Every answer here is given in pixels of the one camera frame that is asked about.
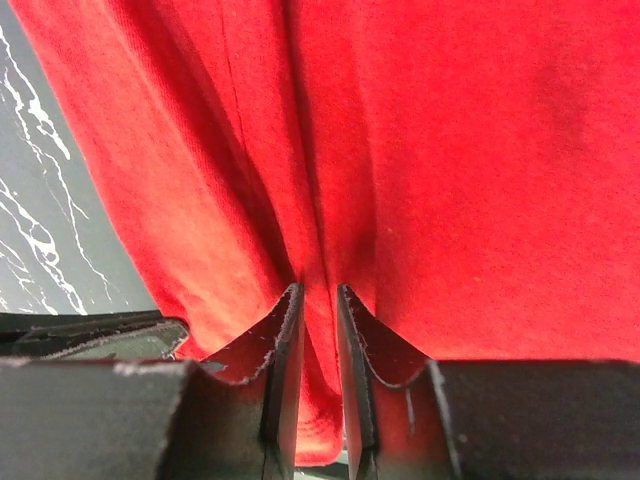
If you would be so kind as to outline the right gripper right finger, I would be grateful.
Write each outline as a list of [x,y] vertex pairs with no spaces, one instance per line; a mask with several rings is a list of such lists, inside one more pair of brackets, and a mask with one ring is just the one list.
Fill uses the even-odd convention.
[[635,479],[639,367],[435,360],[337,290],[353,479]]

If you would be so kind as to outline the red t shirt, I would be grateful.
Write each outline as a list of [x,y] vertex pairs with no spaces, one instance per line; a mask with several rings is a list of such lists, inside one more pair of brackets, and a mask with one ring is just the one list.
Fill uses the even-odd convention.
[[639,357],[635,1],[15,1],[108,217],[204,359],[306,290],[296,463],[333,462],[336,290],[438,359]]

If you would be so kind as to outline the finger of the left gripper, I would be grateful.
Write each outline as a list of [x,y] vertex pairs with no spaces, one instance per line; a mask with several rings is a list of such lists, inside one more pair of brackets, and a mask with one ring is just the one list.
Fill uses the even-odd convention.
[[158,311],[1,315],[1,355],[37,359],[173,359],[186,324]]

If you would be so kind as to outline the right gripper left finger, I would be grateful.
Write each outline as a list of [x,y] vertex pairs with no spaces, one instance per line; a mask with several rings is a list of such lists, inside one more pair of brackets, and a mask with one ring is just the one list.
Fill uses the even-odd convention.
[[5,479],[290,479],[304,288],[202,361],[1,355]]

